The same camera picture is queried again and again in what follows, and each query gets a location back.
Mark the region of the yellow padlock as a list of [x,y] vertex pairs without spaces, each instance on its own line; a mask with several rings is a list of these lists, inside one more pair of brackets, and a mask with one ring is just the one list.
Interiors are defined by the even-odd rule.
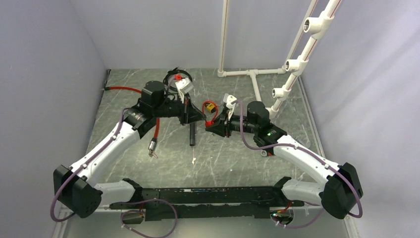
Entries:
[[215,105],[213,103],[206,103],[205,108],[210,113],[216,113],[217,110],[218,110],[217,105]]

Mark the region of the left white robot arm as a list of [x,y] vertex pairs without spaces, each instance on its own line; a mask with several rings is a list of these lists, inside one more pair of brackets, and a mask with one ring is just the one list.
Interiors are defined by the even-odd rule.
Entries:
[[176,80],[175,88],[176,91],[170,93],[169,85],[160,81],[147,82],[137,104],[122,110],[115,127],[96,147],[71,166],[60,165],[55,169],[54,198],[50,208],[54,221],[60,221],[54,215],[57,202],[80,218],[90,216],[103,205],[125,203],[129,208],[136,208],[141,204],[142,188],[132,180],[99,183],[99,179],[113,161],[157,126],[157,119],[178,118],[181,125],[206,119],[192,103],[189,93],[194,86],[191,80]]

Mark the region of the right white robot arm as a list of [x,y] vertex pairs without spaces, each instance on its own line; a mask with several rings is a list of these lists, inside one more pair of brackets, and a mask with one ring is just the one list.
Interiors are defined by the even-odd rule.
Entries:
[[238,100],[225,103],[221,113],[205,125],[206,131],[222,137],[230,137],[237,131],[249,149],[286,159],[314,179],[314,182],[304,182],[282,178],[277,183],[279,189],[273,192],[277,205],[300,200],[320,205],[337,219],[363,216],[364,193],[356,168],[350,163],[340,165],[330,161],[300,144],[271,122],[262,102],[253,101],[246,107]]

